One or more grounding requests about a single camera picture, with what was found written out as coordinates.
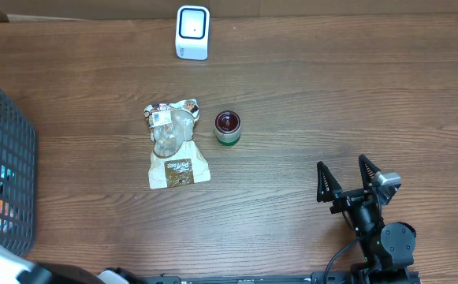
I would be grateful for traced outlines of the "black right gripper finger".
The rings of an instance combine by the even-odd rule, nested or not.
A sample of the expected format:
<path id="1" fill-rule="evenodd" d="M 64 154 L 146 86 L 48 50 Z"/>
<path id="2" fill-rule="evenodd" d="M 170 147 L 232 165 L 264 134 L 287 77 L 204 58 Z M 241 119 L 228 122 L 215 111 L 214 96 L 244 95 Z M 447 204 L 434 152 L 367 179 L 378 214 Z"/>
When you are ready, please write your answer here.
<path id="1" fill-rule="evenodd" d="M 329 168 L 322 161 L 317 163 L 318 189 L 317 201 L 330 202 L 337 198 L 337 194 L 342 192 L 341 185 L 331 174 Z"/>
<path id="2" fill-rule="evenodd" d="M 375 166 L 365 155 L 359 156 L 359 168 L 363 187 L 370 188 L 375 174 L 379 172 L 380 169 Z"/>

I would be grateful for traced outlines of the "beige snack bag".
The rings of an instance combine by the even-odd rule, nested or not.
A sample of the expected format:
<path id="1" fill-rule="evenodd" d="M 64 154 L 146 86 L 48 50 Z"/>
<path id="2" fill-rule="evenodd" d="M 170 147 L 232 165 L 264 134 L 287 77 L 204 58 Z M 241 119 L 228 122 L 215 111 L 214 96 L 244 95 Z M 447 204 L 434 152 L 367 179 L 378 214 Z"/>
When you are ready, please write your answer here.
<path id="1" fill-rule="evenodd" d="M 146 106 L 143 115 L 154 144 L 148 171 L 151 189 L 174 188 L 209 181 L 208 162 L 194 141 L 199 120 L 195 99 Z"/>

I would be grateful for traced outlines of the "orange small packet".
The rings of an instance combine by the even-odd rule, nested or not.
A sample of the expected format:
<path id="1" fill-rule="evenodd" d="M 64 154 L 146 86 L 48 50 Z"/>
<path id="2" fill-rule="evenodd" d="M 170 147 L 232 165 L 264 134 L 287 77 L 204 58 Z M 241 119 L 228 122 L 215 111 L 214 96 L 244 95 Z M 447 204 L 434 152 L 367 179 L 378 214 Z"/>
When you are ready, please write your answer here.
<path id="1" fill-rule="evenodd" d="M 11 203 L 0 200 L 0 233 L 11 233 L 17 216 L 15 207 Z"/>

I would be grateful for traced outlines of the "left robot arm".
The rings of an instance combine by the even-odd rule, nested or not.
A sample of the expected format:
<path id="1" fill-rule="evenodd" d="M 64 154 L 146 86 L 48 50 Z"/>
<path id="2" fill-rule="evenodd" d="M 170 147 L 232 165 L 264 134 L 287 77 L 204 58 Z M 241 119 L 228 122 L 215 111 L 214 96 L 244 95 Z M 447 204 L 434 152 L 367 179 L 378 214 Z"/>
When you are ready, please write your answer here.
<path id="1" fill-rule="evenodd" d="M 0 284 L 54 284 L 54 283 L 99 283 L 124 284 L 143 283 L 144 280 L 128 275 L 118 269 L 106 269 L 95 275 L 81 267 L 33 263 L 25 260 L 0 245 Z"/>

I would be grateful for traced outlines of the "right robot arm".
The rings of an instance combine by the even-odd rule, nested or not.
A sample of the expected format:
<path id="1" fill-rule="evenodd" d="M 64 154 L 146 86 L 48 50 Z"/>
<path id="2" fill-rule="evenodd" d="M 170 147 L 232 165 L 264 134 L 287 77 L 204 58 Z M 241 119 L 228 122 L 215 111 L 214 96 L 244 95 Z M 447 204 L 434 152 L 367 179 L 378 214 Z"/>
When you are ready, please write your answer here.
<path id="1" fill-rule="evenodd" d="M 401 187 L 401 176 L 385 173 L 365 155 L 358 158 L 363 187 L 344 191 L 330 169 L 317 163 L 317 201 L 331 203 L 330 212 L 341 213 L 356 239 L 338 251 L 318 278 L 327 283 L 333 263 L 354 245 L 360 245 L 364 261 L 355 263 L 341 278 L 345 283 L 419 283 L 410 272 L 414 263 L 416 231 L 406 222 L 384 223 L 382 208 Z"/>

